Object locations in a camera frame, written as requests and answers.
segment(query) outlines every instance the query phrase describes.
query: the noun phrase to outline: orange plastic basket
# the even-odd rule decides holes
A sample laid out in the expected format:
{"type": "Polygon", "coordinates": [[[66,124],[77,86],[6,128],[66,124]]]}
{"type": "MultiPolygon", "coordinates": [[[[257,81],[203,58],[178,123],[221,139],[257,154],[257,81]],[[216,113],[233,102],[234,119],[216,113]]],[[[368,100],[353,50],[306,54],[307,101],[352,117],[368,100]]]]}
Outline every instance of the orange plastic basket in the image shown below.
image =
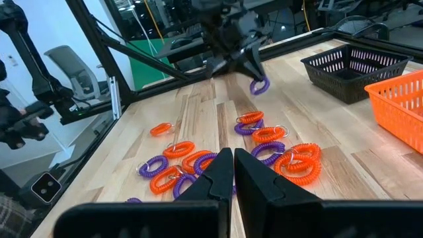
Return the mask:
{"type": "Polygon", "coordinates": [[[423,153],[423,70],[364,88],[376,122],[423,153]]]}

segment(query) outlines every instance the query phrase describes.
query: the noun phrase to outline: orange coil keychain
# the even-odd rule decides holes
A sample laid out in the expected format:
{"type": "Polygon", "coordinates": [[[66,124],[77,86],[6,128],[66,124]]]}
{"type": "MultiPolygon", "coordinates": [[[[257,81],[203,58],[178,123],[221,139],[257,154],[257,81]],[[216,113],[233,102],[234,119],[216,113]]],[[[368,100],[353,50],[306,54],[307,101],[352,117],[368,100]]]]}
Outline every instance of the orange coil keychain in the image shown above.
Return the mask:
{"type": "Polygon", "coordinates": [[[261,128],[252,133],[252,139],[258,143],[271,142],[289,135],[289,130],[285,126],[261,128]]]}
{"type": "Polygon", "coordinates": [[[151,191],[158,195],[160,193],[166,192],[167,190],[174,187],[177,182],[177,178],[181,175],[182,171],[178,168],[178,166],[171,166],[164,171],[160,172],[158,175],[154,176],[153,179],[150,181],[150,189],[151,191]],[[157,183],[165,178],[169,178],[170,181],[166,182],[163,185],[158,186],[157,183]]]}
{"type": "Polygon", "coordinates": [[[259,121],[261,118],[263,118],[264,113],[261,111],[256,112],[248,112],[246,114],[243,114],[237,118],[237,122],[244,123],[244,124],[251,124],[254,122],[259,121]]]}
{"type": "Polygon", "coordinates": [[[296,185],[303,186],[303,185],[311,184],[314,180],[316,180],[319,177],[320,172],[322,171],[322,167],[321,167],[320,161],[314,161],[313,158],[308,155],[285,153],[275,162],[274,170],[275,172],[282,175],[289,181],[295,183],[296,185]],[[312,167],[310,173],[303,177],[291,177],[291,176],[284,175],[281,167],[286,165],[287,163],[291,163],[293,160],[302,161],[302,163],[306,163],[309,165],[309,167],[312,167]]]}
{"type": "Polygon", "coordinates": [[[159,124],[158,126],[154,127],[153,129],[150,130],[150,134],[152,136],[158,136],[162,133],[167,132],[168,130],[170,130],[173,127],[173,125],[171,123],[168,122],[164,122],[162,124],[159,124]]]}
{"type": "Polygon", "coordinates": [[[183,141],[166,148],[163,151],[163,155],[166,156],[167,159],[175,159],[188,155],[195,147],[196,146],[191,141],[183,141]]]}
{"type": "MultiPolygon", "coordinates": [[[[211,153],[211,151],[207,151],[207,150],[203,150],[203,151],[198,151],[198,152],[195,152],[195,153],[193,153],[192,155],[189,155],[187,158],[185,158],[183,161],[182,161],[182,168],[187,172],[187,173],[190,173],[190,174],[195,174],[196,172],[194,171],[194,168],[193,168],[193,166],[192,165],[190,165],[190,163],[191,162],[193,162],[193,161],[195,161],[195,160],[197,160],[198,158],[200,158],[201,156],[203,156],[203,155],[207,155],[208,153],[211,153]]],[[[204,162],[202,165],[201,165],[201,168],[204,170],[204,169],[206,169],[207,168],[207,166],[208,166],[208,164],[206,163],[206,162],[204,162]]]]}
{"type": "Polygon", "coordinates": [[[298,154],[306,153],[305,155],[311,158],[311,160],[308,162],[300,162],[293,165],[288,162],[282,163],[283,165],[288,163],[288,165],[286,165],[285,168],[287,171],[292,173],[306,170],[307,168],[311,166],[313,162],[319,161],[322,156],[321,148],[315,143],[302,143],[299,145],[295,145],[291,149],[285,151],[285,153],[287,152],[291,152],[291,153],[296,152],[298,154]]]}

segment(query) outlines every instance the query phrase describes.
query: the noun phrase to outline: black plastic basket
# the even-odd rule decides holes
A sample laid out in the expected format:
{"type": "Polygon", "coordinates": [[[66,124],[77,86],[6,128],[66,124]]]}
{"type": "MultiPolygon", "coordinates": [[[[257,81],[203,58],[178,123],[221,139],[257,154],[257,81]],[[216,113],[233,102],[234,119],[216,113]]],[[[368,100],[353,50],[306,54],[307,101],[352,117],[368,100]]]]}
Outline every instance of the black plastic basket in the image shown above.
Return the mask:
{"type": "Polygon", "coordinates": [[[310,81],[345,103],[368,98],[366,85],[403,74],[410,56],[351,44],[302,59],[310,81]]]}

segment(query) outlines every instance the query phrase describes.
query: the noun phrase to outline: wooden tabletop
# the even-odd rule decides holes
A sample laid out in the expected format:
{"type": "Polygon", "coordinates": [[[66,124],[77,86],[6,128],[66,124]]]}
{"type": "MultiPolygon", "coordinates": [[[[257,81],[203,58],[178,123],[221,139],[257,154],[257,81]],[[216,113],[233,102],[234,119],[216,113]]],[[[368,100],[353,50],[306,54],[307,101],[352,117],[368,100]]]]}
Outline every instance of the wooden tabletop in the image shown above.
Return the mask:
{"type": "MultiPolygon", "coordinates": [[[[266,126],[289,128],[290,135],[282,140],[287,148],[308,142],[321,146],[322,173],[304,186],[313,194],[326,199],[423,199],[423,156],[376,124],[369,100],[347,105],[309,81],[300,60],[343,44],[330,40],[263,62],[271,80],[263,95],[252,96],[250,79],[232,73],[132,104],[32,237],[52,236],[57,218],[85,202],[130,197],[172,201],[171,191],[154,195],[135,168],[174,141],[193,141],[196,151],[251,151],[255,143],[233,127],[238,116],[255,110],[264,112],[266,126]],[[175,132],[151,137],[149,130],[161,122],[173,123],[175,132]]],[[[423,66],[410,62],[405,73],[417,69],[423,66]]],[[[232,214],[231,236],[244,237],[236,198],[232,214]]]]}

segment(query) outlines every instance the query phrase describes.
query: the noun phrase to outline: mesh basket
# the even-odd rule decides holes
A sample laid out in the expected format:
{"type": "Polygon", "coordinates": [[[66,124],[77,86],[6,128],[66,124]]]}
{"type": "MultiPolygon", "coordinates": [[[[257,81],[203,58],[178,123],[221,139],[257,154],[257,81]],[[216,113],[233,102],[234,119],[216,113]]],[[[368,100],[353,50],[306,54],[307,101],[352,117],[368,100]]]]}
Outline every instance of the mesh basket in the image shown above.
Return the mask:
{"type": "Polygon", "coordinates": [[[365,87],[376,122],[423,153],[423,71],[365,87]]]}
{"type": "Polygon", "coordinates": [[[344,101],[354,103],[368,98],[366,85],[403,74],[412,57],[344,45],[302,59],[310,81],[344,101]]]}

